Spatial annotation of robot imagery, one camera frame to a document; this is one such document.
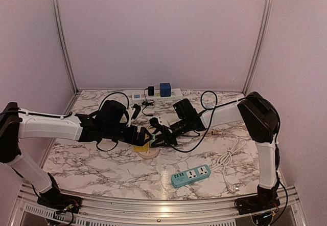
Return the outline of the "white multicolour power strip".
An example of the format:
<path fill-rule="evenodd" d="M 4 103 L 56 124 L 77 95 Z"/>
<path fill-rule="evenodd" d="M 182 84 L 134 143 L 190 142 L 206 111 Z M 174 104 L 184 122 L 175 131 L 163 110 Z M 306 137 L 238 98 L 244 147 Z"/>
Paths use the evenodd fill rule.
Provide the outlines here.
<path fill-rule="evenodd" d="M 180 100 L 182 98 L 183 98 L 183 94 L 181 92 L 181 89 L 179 89 L 179 88 L 172 89 L 170 97 L 161 97 L 159 90 L 155 89 L 154 96 L 150 97 L 150 99 L 153 99 L 155 102 L 156 101 Z M 144 100 L 144 90 L 132 91 L 131 101 L 133 103 L 141 103 L 143 100 Z"/>

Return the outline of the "black power adapter with cable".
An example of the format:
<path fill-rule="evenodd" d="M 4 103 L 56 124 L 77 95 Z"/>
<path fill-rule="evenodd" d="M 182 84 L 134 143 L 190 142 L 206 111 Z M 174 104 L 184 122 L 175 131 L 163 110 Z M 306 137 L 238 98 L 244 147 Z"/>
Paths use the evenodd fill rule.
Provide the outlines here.
<path fill-rule="evenodd" d="M 154 96 L 154 91 L 155 88 L 154 86 L 148 86 L 147 88 L 144 89 L 144 100 L 139 103 L 139 106 L 142 107 L 142 114 L 147 116 L 147 117 L 153 117 L 154 114 L 147 114 L 145 113 L 145 109 L 147 107 L 153 106 L 154 105 L 154 100 L 150 99 L 150 97 Z"/>

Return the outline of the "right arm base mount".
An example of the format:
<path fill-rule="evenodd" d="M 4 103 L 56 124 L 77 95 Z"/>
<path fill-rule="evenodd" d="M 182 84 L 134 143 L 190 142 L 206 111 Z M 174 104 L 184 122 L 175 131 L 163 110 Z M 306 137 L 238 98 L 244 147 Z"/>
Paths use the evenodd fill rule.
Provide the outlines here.
<path fill-rule="evenodd" d="M 234 207 L 238 210 L 240 215 L 279 207 L 281 203 L 279 201 L 277 189 L 278 184 L 271 189 L 265 189 L 258 185 L 256 195 L 236 199 Z"/>

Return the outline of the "yellow cube power socket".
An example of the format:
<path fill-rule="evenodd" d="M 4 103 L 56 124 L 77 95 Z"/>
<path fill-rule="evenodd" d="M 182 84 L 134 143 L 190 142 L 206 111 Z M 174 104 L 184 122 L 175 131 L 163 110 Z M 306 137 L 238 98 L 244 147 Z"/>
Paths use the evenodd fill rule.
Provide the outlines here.
<path fill-rule="evenodd" d="M 147 152 L 148 151 L 148 146 L 144 145 L 144 146 L 134 146 L 133 147 L 133 151 L 134 152 Z"/>

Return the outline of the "blue cube power socket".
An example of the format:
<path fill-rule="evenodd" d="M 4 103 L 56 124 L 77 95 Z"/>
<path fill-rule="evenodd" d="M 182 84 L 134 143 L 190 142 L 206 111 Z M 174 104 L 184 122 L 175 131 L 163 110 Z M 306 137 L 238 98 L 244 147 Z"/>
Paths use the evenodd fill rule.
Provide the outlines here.
<path fill-rule="evenodd" d="M 159 92 L 161 97 L 170 97 L 171 96 L 171 85 L 170 83 L 160 83 Z"/>

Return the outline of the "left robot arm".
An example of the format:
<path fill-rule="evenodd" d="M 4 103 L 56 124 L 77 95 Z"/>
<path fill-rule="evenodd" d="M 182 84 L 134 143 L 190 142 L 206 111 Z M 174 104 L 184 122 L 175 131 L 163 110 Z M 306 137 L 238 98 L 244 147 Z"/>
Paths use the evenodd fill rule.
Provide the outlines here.
<path fill-rule="evenodd" d="M 152 139 L 152 134 L 144 127 L 131 124 L 140 110 L 138 105 L 124 105 L 108 97 L 102 100 L 98 110 L 88 115 L 73 112 L 51 115 L 28 111 L 10 102 L 1 112 L 1 163 L 29 181 L 53 208 L 60 208 L 65 200 L 56 181 L 20 150 L 19 140 L 51 138 L 100 143 L 109 139 L 115 144 L 142 147 Z"/>

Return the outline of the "green cube plug adapter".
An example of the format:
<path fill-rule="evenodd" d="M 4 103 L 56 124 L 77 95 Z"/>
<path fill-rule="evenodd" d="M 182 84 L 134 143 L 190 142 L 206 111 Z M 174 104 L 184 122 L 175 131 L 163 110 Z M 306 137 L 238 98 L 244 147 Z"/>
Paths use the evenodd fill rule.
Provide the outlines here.
<path fill-rule="evenodd" d="M 149 141 L 149 147 L 150 148 L 153 148 L 152 144 L 155 142 L 155 140 L 156 140 L 156 136 L 153 134 L 151 140 Z"/>

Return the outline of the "pink round power socket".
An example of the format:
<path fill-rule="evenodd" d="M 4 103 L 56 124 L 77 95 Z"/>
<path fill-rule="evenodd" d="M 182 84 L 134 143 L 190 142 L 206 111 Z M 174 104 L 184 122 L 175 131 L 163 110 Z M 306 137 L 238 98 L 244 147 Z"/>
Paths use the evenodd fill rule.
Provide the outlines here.
<path fill-rule="evenodd" d="M 153 159 L 159 155 L 159 148 L 150 148 L 147 151 L 138 152 L 137 154 L 144 159 Z"/>

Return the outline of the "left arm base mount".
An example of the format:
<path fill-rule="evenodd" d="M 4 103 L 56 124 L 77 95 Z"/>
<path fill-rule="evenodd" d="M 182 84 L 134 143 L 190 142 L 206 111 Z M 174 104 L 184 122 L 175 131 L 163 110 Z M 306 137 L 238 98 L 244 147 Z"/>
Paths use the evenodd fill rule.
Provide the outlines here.
<path fill-rule="evenodd" d="M 70 208 L 70 210 L 73 213 L 79 213 L 80 210 L 80 204 L 81 204 L 81 198 L 78 196 L 63 194 L 58 187 L 58 184 L 56 183 L 55 179 L 48 174 L 51 180 L 51 188 L 38 194 L 38 200 L 37 203 L 42 206 L 46 206 L 49 208 L 57 209 L 61 212 L 63 212 L 63 209 L 68 208 L 68 206 L 73 206 Z"/>

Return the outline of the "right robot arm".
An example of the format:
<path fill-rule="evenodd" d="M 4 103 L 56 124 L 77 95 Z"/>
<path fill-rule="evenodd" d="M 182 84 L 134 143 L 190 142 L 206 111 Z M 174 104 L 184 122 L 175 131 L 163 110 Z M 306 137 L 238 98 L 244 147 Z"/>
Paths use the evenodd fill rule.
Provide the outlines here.
<path fill-rule="evenodd" d="M 278 169 L 280 154 L 278 134 L 281 118 L 275 107 L 258 92 L 213 107 L 196 111 L 189 99 L 182 99 L 173 105 L 179 120 L 169 123 L 163 118 L 153 117 L 150 125 L 155 129 L 154 144 L 176 149 L 177 138 L 190 131 L 207 134 L 212 127 L 243 122 L 259 156 L 259 184 L 253 205 L 265 209 L 276 197 L 280 186 Z"/>

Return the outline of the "teal power strip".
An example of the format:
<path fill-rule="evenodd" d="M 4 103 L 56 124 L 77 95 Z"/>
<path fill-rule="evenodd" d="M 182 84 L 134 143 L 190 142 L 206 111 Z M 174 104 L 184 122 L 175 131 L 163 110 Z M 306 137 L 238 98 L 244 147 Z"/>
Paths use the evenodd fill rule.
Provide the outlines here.
<path fill-rule="evenodd" d="M 209 178 L 210 175 L 211 170 L 209 166 L 202 165 L 186 171 L 174 173 L 171 175 L 171 183 L 174 188 L 180 188 Z"/>

